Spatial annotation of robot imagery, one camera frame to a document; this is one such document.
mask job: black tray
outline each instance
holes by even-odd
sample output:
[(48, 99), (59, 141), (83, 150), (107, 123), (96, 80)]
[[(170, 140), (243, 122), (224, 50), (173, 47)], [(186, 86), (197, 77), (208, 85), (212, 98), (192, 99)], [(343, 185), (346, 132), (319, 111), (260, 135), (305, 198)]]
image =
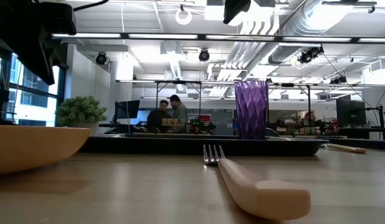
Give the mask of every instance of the black tray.
[(311, 156), (327, 143), (322, 139), (236, 136), (105, 134), (91, 136), (79, 152), (202, 155), (203, 145), (221, 145), (226, 156)]

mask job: dark shirt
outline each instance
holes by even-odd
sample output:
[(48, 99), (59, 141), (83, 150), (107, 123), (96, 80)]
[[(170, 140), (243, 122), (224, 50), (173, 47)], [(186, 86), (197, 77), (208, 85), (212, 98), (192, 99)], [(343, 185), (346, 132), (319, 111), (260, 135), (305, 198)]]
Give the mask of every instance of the dark shirt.
[(165, 132), (164, 127), (159, 127), (162, 124), (162, 118), (172, 118), (168, 112), (161, 110), (153, 110), (149, 113), (147, 119), (147, 128), (149, 132), (155, 132), (155, 128), (158, 127), (161, 132)]

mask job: wooden utensil handle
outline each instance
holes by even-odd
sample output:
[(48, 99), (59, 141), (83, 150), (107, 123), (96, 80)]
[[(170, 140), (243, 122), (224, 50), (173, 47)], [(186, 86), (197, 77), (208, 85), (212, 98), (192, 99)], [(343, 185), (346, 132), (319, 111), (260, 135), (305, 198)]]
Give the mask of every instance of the wooden utensil handle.
[(362, 153), (362, 154), (366, 153), (366, 149), (363, 149), (360, 147), (342, 146), (339, 144), (329, 144), (328, 147), (334, 148), (334, 149), (339, 149), (339, 150), (346, 151), (346, 152), (355, 152), (355, 153)]

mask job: fork tines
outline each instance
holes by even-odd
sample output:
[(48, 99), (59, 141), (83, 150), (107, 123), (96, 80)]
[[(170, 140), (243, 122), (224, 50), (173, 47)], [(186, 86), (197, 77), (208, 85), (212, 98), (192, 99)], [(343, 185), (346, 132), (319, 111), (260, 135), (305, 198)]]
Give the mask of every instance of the fork tines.
[(211, 145), (208, 145), (208, 149), (206, 149), (206, 145), (203, 145), (203, 160), (205, 164), (216, 164), (220, 159), (225, 158), (221, 145), (219, 145), (218, 148), (219, 149), (217, 149), (216, 145), (213, 145), (214, 152), (212, 152)]

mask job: wooden bowl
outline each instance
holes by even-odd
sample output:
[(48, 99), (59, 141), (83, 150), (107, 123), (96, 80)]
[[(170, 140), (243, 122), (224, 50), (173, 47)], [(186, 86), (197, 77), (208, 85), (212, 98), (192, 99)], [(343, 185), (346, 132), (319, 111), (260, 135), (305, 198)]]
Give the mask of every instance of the wooden bowl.
[(0, 174), (61, 161), (87, 140), (86, 128), (0, 125)]

